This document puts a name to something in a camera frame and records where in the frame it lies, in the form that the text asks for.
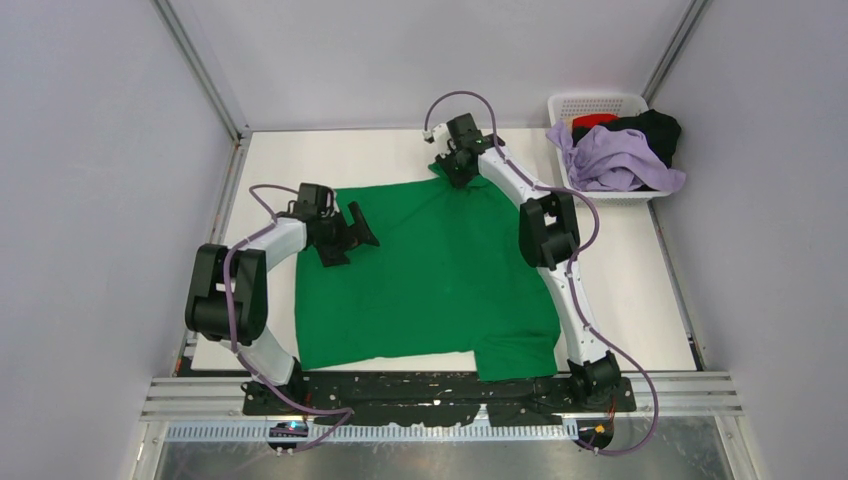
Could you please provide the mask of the green t shirt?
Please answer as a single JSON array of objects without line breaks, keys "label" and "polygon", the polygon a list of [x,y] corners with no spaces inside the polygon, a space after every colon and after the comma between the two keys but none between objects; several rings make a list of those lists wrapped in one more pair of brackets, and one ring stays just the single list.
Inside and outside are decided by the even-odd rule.
[{"label": "green t shirt", "polygon": [[518,246],[519,213],[490,181],[429,180],[345,188],[378,239],[326,267],[296,261],[295,332],[307,369],[377,358],[470,352],[479,377],[557,372],[554,302]]}]

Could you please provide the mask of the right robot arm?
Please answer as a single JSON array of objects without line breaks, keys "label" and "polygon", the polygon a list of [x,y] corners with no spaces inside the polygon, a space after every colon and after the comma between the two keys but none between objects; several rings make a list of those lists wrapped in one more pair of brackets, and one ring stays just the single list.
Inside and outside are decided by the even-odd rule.
[{"label": "right robot arm", "polygon": [[596,410],[612,401],[622,374],[611,348],[593,333],[596,322],[582,285],[574,196],[543,184],[516,163],[503,140],[476,126],[467,113],[423,131],[436,148],[436,164],[455,188],[482,177],[518,209],[522,258],[545,283],[568,354],[567,384],[574,403]]}]

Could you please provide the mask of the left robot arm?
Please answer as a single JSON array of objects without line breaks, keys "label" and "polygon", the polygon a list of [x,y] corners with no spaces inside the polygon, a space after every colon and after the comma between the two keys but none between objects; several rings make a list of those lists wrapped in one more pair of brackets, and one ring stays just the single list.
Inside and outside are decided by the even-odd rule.
[{"label": "left robot arm", "polygon": [[268,390],[280,412],[315,414],[305,405],[300,362],[267,325],[268,274],[282,261],[314,249],[321,264],[349,264],[348,252],[380,242],[356,202],[342,212],[329,186],[303,183],[276,211],[260,206],[269,223],[231,246],[203,244],[196,253],[185,308],[188,330],[229,348],[252,378]]}]

